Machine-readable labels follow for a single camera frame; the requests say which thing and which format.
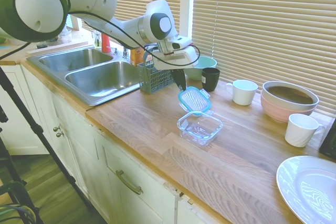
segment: dish rack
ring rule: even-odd
[[[138,64],[140,90],[152,94],[173,83],[173,77],[169,70],[157,70],[154,63],[147,66],[145,63]]]

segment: blue lid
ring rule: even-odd
[[[180,102],[189,111],[207,112],[211,108],[211,102],[198,88],[188,87],[178,95]]]

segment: white plate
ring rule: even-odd
[[[303,223],[336,223],[336,163],[291,157],[279,166],[277,183],[286,204]]]

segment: double sink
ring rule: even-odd
[[[92,46],[27,60],[90,106],[139,88],[135,66]]]

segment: mug handle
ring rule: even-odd
[[[226,89],[226,91],[229,92],[230,94],[233,94],[233,85],[232,85],[232,83],[227,83],[227,84],[225,84],[225,89]]]
[[[326,127],[324,127],[322,124],[320,124],[319,123],[319,130],[316,130],[315,131],[315,133],[314,133],[314,135],[316,135],[316,134],[319,134],[319,133],[321,133],[321,132],[323,132],[325,129],[326,129]]]

